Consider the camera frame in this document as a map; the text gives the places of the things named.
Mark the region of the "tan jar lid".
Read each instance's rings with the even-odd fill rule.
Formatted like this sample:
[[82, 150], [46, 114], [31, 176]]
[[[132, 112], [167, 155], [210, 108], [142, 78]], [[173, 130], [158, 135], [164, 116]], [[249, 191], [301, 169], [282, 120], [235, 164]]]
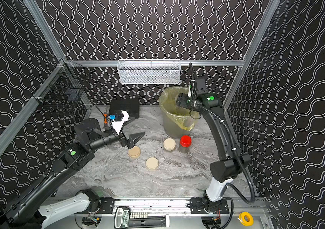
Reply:
[[141, 149], [138, 146], [134, 146], [133, 148], [128, 150], [128, 156], [132, 159], [136, 159], [141, 155]]

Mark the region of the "cream jar lid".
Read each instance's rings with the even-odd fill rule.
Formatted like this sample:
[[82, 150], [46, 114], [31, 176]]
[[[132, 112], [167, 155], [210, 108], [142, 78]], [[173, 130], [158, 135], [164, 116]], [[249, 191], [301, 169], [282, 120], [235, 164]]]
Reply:
[[159, 161], [155, 157], [150, 157], [146, 160], [145, 165], [149, 170], [156, 170], [159, 166]]

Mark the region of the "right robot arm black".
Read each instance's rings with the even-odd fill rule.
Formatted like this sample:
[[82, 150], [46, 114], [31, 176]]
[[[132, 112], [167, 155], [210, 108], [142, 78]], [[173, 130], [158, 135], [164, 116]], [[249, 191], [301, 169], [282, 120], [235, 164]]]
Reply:
[[[176, 104], [188, 111], [196, 111], [204, 118], [217, 146], [219, 160], [210, 164], [213, 178], [204, 192], [204, 209], [208, 212], [217, 210], [228, 187], [231, 187], [245, 203], [252, 204], [255, 200], [255, 189], [250, 174], [246, 170], [251, 158], [248, 154], [242, 154], [228, 126], [222, 103], [215, 93], [208, 91], [205, 79], [202, 77], [192, 79], [188, 93], [180, 93]], [[232, 184], [232, 180], [241, 173], [244, 174], [248, 183], [249, 199]]]

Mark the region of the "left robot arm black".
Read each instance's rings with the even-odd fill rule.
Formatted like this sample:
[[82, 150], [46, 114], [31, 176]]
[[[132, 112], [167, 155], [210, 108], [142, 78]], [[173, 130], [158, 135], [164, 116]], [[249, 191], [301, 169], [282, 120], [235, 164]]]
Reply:
[[0, 229], [44, 229], [74, 213], [86, 210], [91, 214], [98, 212], [101, 209], [100, 198], [90, 189], [58, 204], [46, 206], [44, 202], [60, 185], [94, 159], [97, 150], [115, 142], [131, 149], [145, 135], [140, 132], [126, 137], [122, 131], [117, 132], [113, 128], [102, 131], [95, 118], [83, 120], [75, 131], [77, 141], [53, 159], [48, 172], [18, 198], [0, 204]]

